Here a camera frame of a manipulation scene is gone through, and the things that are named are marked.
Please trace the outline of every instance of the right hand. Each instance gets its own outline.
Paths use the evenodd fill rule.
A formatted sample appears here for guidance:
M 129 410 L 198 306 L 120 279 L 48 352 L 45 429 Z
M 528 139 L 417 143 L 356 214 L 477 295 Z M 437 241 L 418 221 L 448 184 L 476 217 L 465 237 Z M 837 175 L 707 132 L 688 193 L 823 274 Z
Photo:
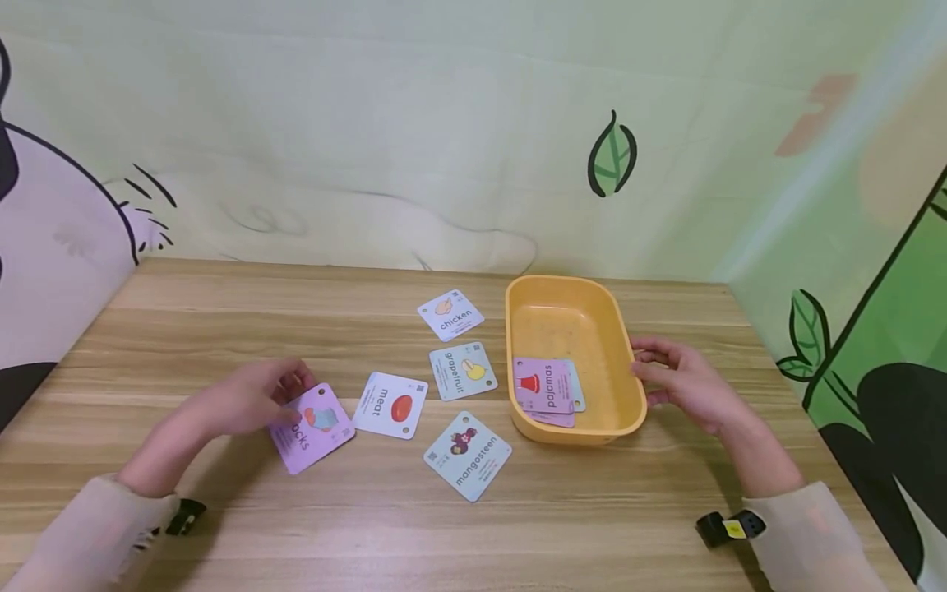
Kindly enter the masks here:
M 632 372 L 660 386 L 648 406 L 671 403 L 711 436 L 761 421 L 733 387 L 694 348 L 663 337 L 636 337 Z
M 237 368 L 187 399 L 175 413 L 189 418 L 209 440 L 249 434 L 266 425 L 292 426 L 302 418 L 283 405 L 315 385 L 313 372 L 298 358 L 263 360 Z

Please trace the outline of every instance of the yellow plastic tray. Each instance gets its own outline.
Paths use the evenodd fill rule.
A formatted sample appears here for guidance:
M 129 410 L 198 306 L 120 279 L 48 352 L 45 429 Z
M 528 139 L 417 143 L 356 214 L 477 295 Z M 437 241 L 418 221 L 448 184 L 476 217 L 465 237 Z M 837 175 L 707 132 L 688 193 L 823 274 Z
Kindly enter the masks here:
M 563 358 L 576 365 L 586 410 L 574 428 L 535 422 L 516 402 L 513 358 Z M 591 279 L 523 276 L 507 288 L 510 414 L 527 438 L 552 444 L 601 445 L 631 434 L 645 420 L 644 387 L 615 297 Z

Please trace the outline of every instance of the picture card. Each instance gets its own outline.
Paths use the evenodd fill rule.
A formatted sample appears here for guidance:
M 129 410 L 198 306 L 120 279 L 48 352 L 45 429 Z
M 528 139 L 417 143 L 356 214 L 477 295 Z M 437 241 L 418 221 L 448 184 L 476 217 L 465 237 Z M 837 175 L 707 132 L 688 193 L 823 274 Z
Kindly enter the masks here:
M 572 360 L 563 361 L 569 369 L 569 386 L 572 389 L 572 406 L 576 410 L 576 413 L 581 413 L 585 410 L 585 393 L 582 392 L 582 385 L 579 382 L 579 372 L 576 370 L 576 365 L 572 363 Z
M 424 453 L 424 462 L 467 501 L 475 502 L 512 452 L 489 427 L 462 411 Z
M 302 416 L 302 421 L 292 427 L 270 428 L 270 437 L 290 475 L 302 473 L 355 437 L 352 420 L 325 383 L 283 406 Z
M 548 423 L 558 425 L 559 427 L 575 427 L 575 413 L 537 413 L 535 411 L 526 411 L 526 414 L 539 423 Z
M 444 343 L 483 322 L 483 314 L 459 290 L 421 304 L 418 314 Z
M 496 375 L 479 341 L 434 350 L 430 358 L 434 380 L 443 401 L 463 399 L 497 387 Z
M 355 427 L 410 440 L 427 397 L 427 383 L 384 372 L 372 372 L 355 410 Z
M 513 381 L 516 401 L 524 411 L 575 412 L 565 361 L 513 358 Z

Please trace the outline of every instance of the wooden table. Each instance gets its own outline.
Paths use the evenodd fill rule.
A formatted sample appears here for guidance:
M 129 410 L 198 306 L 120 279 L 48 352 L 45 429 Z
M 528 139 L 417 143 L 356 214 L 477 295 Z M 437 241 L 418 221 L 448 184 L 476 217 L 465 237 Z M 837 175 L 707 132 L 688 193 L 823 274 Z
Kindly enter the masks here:
M 0 437 L 0 582 L 93 475 L 115 471 L 187 395 L 260 357 L 296 355 L 350 413 L 372 370 L 433 384 L 441 343 L 415 309 L 459 288 L 487 321 L 501 387 L 428 396 L 417 435 L 362 433 L 298 476 L 266 434 L 213 442 L 180 493 L 209 506 L 152 568 L 150 590 L 765 590 L 752 552 L 705 549 L 693 528 L 740 506 L 715 440 L 673 408 L 603 448 L 522 438 L 508 413 L 509 278 L 148 260 Z M 831 454 L 721 285 L 604 281 L 630 332 L 702 350 L 769 421 L 809 479 L 826 481 L 892 590 L 914 590 Z M 476 504 L 421 460 L 462 409 L 513 446 Z

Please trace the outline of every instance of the sleeve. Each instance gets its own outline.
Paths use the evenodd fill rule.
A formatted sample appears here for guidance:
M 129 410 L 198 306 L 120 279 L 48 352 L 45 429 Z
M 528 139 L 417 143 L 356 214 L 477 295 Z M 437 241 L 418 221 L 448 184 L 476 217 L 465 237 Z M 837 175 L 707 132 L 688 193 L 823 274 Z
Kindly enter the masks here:
M 40 535 L 3 592 L 134 589 L 179 504 L 176 495 L 149 499 L 98 476 Z
M 775 592 L 886 592 L 825 483 L 743 501 L 766 524 L 750 544 Z

